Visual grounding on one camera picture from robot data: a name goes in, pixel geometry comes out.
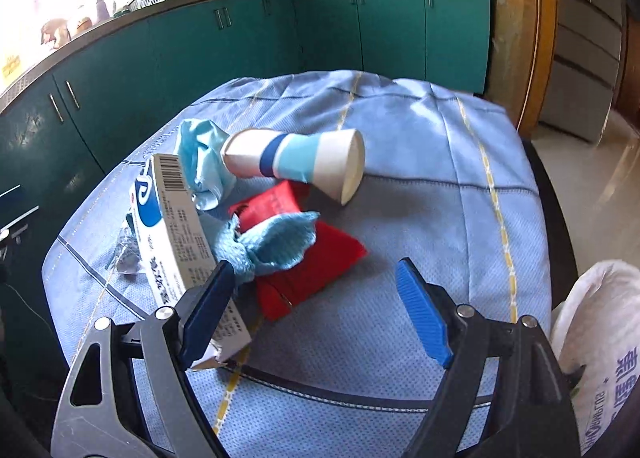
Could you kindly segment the clear plastic wrapper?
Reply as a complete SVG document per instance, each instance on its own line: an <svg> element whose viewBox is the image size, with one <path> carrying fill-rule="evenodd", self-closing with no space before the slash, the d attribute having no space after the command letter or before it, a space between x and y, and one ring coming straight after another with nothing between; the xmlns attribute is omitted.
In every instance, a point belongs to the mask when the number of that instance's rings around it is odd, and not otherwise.
<svg viewBox="0 0 640 458"><path fill-rule="evenodd" d="M137 275L144 272L137 236L128 224L124 224L118 232L113 252L105 268L120 275Z"/></svg>

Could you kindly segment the white medicine box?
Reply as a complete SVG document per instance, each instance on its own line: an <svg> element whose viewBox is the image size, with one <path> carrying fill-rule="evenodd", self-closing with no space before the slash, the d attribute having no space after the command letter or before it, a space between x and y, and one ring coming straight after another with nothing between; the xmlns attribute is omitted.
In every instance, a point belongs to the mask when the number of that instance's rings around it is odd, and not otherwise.
<svg viewBox="0 0 640 458"><path fill-rule="evenodd" d="M157 303L154 316L176 314L178 362L193 369L217 368L250 343L232 300L230 263L217 262L186 188L176 155L151 156L130 189L134 233Z"/></svg>

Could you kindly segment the striped paper cup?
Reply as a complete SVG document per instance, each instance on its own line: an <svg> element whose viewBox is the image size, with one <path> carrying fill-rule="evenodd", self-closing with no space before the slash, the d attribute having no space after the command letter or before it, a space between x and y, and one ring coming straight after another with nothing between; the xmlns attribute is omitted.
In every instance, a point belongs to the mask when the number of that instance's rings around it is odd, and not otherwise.
<svg viewBox="0 0 640 458"><path fill-rule="evenodd" d="M250 128L228 137L221 156L235 177L310 184L346 205L363 178L366 147L356 129L300 134Z"/></svg>

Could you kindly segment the teal kitchen cabinets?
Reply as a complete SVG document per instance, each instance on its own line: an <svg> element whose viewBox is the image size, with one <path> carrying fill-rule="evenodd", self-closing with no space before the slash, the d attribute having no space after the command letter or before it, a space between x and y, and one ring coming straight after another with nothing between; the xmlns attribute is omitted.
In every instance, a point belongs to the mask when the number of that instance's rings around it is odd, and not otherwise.
<svg viewBox="0 0 640 458"><path fill-rule="evenodd" d="M322 72L341 103L393 80L482 93L492 0L168 0L81 34L1 96L1 215L26 215L3 297L6 361L58 380L40 269L93 186L169 119L239 77Z"/></svg>

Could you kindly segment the light blue face mask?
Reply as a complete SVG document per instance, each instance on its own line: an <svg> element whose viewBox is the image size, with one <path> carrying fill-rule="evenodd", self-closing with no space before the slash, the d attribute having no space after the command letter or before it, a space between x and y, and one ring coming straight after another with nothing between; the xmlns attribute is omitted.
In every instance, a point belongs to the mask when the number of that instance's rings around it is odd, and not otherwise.
<svg viewBox="0 0 640 458"><path fill-rule="evenodd" d="M180 123L175 153L198 210L217 208L234 189L236 177L221 156L228 137L210 119L190 118Z"/></svg>

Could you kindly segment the light blue tablecloth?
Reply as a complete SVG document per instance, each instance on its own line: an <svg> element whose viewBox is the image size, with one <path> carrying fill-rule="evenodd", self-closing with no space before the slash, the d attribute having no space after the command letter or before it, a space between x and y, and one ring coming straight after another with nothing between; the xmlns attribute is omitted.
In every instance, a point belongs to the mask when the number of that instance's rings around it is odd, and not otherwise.
<svg viewBox="0 0 640 458"><path fill-rule="evenodd" d="M43 262L62 351L229 257L234 296L186 375L233 457L406 450L444 371L398 295L401 259L486 319L550 325L544 211L495 104L352 70L238 78L112 155Z"/></svg>

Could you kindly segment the white trash bag bin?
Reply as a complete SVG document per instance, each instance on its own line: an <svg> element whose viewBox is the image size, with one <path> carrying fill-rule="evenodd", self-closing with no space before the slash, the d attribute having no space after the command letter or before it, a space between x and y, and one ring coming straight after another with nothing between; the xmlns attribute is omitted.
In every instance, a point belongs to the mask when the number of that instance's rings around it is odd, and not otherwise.
<svg viewBox="0 0 640 458"><path fill-rule="evenodd" d="M551 348L565 374L580 370L572 402L580 451L589 452L639 382L639 269L601 261L552 312Z"/></svg>

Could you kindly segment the blue crumpled cloth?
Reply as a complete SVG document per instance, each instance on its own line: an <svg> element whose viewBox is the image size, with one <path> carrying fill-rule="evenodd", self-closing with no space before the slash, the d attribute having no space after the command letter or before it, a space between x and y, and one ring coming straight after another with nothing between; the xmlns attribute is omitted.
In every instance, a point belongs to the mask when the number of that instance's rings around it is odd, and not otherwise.
<svg viewBox="0 0 640 458"><path fill-rule="evenodd" d="M205 237L217 261L231 264L235 286L296 267L317 241L316 211L280 213L240 231L240 218L226 222L201 215Z"/></svg>

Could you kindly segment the red packet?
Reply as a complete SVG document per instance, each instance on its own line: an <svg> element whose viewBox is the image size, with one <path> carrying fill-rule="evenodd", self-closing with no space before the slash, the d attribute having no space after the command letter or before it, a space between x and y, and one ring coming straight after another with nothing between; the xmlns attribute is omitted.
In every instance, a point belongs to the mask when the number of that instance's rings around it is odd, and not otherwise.
<svg viewBox="0 0 640 458"><path fill-rule="evenodd" d="M271 322L290 314L367 256L356 238L305 211L307 184L282 181L229 208L254 258L256 296Z"/></svg>

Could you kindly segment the grey refrigerator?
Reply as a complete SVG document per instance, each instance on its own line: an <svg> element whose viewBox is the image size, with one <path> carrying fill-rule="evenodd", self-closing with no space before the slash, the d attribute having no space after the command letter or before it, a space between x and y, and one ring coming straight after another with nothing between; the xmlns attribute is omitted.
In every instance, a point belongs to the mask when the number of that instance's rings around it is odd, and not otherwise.
<svg viewBox="0 0 640 458"><path fill-rule="evenodd" d="M624 0L556 0L555 47L539 120L597 143L620 69Z"/></svg>

